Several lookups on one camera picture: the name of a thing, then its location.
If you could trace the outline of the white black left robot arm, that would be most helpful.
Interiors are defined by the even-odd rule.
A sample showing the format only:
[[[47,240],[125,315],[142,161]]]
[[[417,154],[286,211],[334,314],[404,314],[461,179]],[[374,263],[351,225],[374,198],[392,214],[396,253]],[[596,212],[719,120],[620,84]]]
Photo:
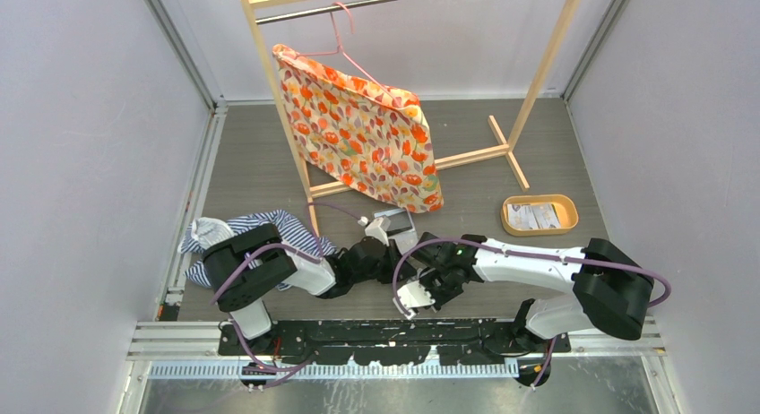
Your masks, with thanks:
[[[242,345],[263,355],[275,341],[263,296],[276,286],[284,283],[317,298],[338,298],[365,281],[391,283],[401,258],[395,241],[376,237],[363,237],[335,253],[310,254],[267,223],[209,246],[202,263],[214,290],[212,302],[237,324]]]

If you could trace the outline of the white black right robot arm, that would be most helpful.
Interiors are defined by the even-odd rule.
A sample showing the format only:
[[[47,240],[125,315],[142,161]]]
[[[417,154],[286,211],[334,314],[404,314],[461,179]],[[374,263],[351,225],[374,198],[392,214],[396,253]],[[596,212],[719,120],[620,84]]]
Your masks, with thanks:
[[[514,282],[552,289],[552,299],[527,299],[514,319],[512,340],[534,351],[561,333],[595,328],[637,341],[651,303],[654,278],[606,239],[587,246],[517,246],[480,235],[438,238],[426,233],[409,251],[421,274],[399,283],[394,302],[408,318],[421,308],[439,310],[470,282]]]

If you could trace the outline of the wooden clothes rack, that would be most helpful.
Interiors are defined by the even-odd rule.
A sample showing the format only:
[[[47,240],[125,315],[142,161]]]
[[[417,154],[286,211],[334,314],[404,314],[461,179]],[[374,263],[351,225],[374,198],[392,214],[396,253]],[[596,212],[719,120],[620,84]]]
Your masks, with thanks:
[[[300,53],[264,41],[257,12],[309,0],[240,0],[272,92],[274,105],[307,199],[311,225],[316,200],[355,191],[405,211],[443,207],[441,171],[505,159],[522,190],[530,185],[514,149],[581,0],[565,0],[537,72],[509,133],[496,119],[488,124],[496,144],[438,158],[419,97],[385,85],[367,72],[356,76],[321,63],[321,54]],[[328,12],[349,12],[333,0]]]

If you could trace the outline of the tan oval tray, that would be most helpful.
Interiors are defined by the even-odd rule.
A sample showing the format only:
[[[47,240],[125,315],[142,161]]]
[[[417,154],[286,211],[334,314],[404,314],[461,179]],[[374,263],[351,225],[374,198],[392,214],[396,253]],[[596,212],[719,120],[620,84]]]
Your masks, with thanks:
[[[561,228],[535,230],[517,230],[511,228],[507,223],[506,215],[506,207],[509,203],[529,205],[537,203],[552,203],[556,209],[557,216],[561,223]],[[574,202],[569,197],[562,194],[533,194],[508,197],[502,205],[500,217],[505,231],[510,235],[516,237],[563,235],[573,229],[579,221],[578,212],[574,205]]]

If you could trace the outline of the orange floral garment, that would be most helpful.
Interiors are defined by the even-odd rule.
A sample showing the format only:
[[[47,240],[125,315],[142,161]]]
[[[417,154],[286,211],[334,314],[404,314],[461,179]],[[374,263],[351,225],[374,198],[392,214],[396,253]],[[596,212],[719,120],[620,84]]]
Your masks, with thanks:
[[[416,94],[352,76],[283,44],[272,49],[300,156],[362,194],[410,212],[444,196]]]

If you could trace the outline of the blue white striped shirt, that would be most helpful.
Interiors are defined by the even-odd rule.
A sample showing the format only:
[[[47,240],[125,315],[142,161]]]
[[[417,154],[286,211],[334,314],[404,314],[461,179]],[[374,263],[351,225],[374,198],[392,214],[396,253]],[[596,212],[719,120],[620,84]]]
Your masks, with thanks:
[[[201,238],[208,237],[206,233],[214,232],[224,223],[226,229],[222,232],[232,236],[246,233],[265,224],[273,224],[279,231],[281,238],[286,243],[296,247],[312,256],[328,255],[337,252],[337,247],[327,237],[320,237],[316,242],[310,229],[295,215],[284,210],[251,213],[230,220],[214,218],[195,219],[185,230],[182,240],[177,246],[180,254],[202,254],[207,246],[207,240],[200,242]]]

